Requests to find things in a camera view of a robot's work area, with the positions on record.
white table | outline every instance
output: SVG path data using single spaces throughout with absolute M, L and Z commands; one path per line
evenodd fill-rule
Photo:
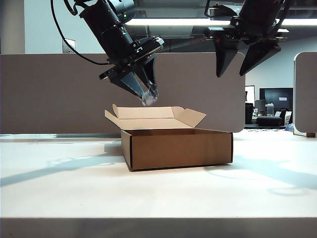
M 233 164 L 133 173 L 120 145 L 2 137 L 1 237 L 317 237 L 317 138 L 244 130 Z

computer monitor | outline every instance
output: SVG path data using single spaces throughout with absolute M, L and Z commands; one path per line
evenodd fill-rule
M 293 110 L 293 88 L 260 88 L 260 100 L 273 103 L 275 112 L 282 108 Z
M 246 103 L 252 103 L 254 106 L 256 104 L 255 101 L 255 86 L 246 86 Z

open cardboard box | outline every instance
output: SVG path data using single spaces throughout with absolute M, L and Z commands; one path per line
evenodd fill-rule
M 121 108 L 105 117 L 121 128 L 131 171 L 232 163 L 233 135 L 195 128 L 206 114 L 181 107 Z

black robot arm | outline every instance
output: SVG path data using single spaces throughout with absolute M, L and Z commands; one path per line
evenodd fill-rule
M 131 39 L 124 24 L 134 17 L 133 0 L 97 0 L 93 5 L 85 4 L 88 1 L 91 0 L 74 0 L 72 8 L 68 0 L 64 0 L 73 15 L 78 13 L 76 6 L 84 8 L 79 16 L 86 21 L 106 52 L 109 57 L 107 62 L 114 64 L 99 78 L 109 79 L 111 83 L 138 96 L 145 105 L 153 102 L 158 97 L 154 60 L 156 52 L 163 48 L 163 39 Z
M 280 52 L 282 37 L 279 28 L 285 19 L 291 0 L 245 0 L 239 15 L 223 5 L 209 7 L 207 0 L 205 16 L 211 19 L 231 17 L 230 27 L 208 27 L 204 34 L 213 39 L 217 56 L 217 76 L 220 77 L 239 50 L 240 42 L 249 46 L 240 75 L 244 75 L 261 62 Z M 276 18 L 284 5 L 281 19 Z

cubicle divider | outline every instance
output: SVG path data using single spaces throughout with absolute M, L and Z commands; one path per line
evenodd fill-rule
M 295 59 L 294 123 L 300 132 L 317 132 L 317 52 L 302 52 Z
M 104 54 L 87 54 L 105 61 Z M 135 96 L 100 81 L 111 66 L 73 54 L 0 55 L 1 133 L 117 133 L 104 117 L 112 104 L 141 107 Z M 221 78 L 215 53 L 158 54 L 159 98 L 154 106 L 181 106 L 206 113 L 200 128 L 238 132 L 244 127 L 245 77 L 238 54 Z

